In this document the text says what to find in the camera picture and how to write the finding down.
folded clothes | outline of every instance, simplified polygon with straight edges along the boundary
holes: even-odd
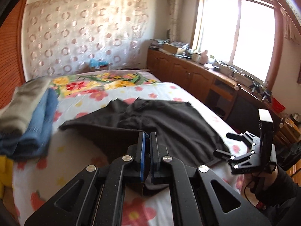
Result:
[[[51,79],[41,77],[16,88],[13,100],[0,115],[0,133],[22,136]]]
[[[47,155],[57,105],[58,99],[55,91],[47,89],[32,114],[26,132],[21,137],[15,133],[0,133],[0,154],[7,155],[13,160],[26,160]]]

bed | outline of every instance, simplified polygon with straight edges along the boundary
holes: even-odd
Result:
[[[73,130],[59,131],[65,121],[105,107],[119,98],[127,103],[135,99],[190,102],[209,125],[222,137],[233,155],[247,152],[242,142],[226,138],[235,131],[204,104],[173,83],[160,82],[141,70],[101,71],[63,76],[52,80],[50,87],[59,95],[52,126],[49,154],[46,158],[14,164],[13,191],[20,225],[50,199],[85,166],[108,164],[106,156],[94,144]],[[214,172],[240,193],[243,176],[231,175],[226,163],[212,167]],[[169,189],[152,197],[126,189],[122,225],[173,225]]]

silver screw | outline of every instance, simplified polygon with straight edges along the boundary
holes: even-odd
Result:
[[[125,155],[125,156],[122,157],[122,159],[124,161],[130,161],[130,160],[132,160],[132,157],[130,155]]]
[[[171,156],[169,156],[169,155],[165,155],[163,157],[163,161],[165,161],[165,162],[171,162],[172,160],[173,160],[173,158]]]
[[[209,167],[207,167],[206,165],[201,165],[201,166],[199,166],[199,171],[203,172],[203,173],[208,172]]]
[[[94,165],[88,165],[87,168],[86,168],[86,170],[88,172],[94,172],[96,170],[96,166],[94,166]]]

person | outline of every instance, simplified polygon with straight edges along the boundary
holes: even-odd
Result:
[[[301,187],[279,166],[272,174],[245,174],[250,188],[254,176],[264,177],[264,186],[255,193],[256,198],[266,205],[261,212],[270,220],[272,226],[301,225]]]

dark blue folded garment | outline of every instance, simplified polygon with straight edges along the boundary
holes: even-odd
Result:
[[[16,161],[47,155],[57,105],[58,99],[55,91],[48,89],[34,110],[26,132],[21,137],[0,134],[0,154]]]

